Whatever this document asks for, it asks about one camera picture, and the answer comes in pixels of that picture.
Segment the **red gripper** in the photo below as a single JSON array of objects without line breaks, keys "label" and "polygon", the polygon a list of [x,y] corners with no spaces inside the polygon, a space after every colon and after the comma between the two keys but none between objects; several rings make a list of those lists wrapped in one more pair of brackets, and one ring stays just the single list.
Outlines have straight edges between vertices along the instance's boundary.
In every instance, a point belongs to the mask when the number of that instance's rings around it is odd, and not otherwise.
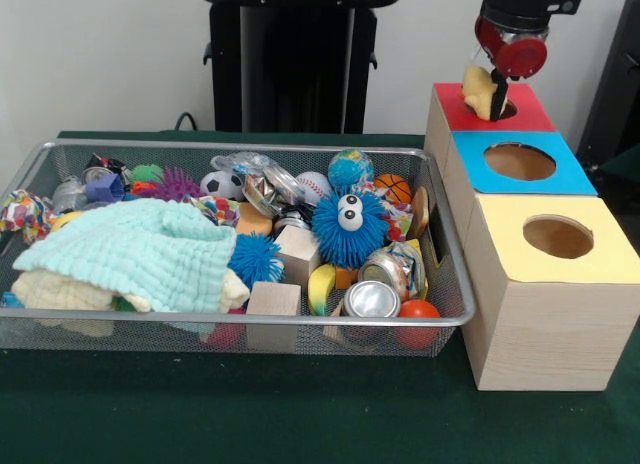
[{"label": "red gripper", "polygon": [[475,23],[475,34],[494,66],[490,76],[496,89],[491,97],[490,120],[495,122],[501,118],[508,102],[507,78],[529,78],[544,66],[548,55],[548,28],[504,28],[480,16]]}]

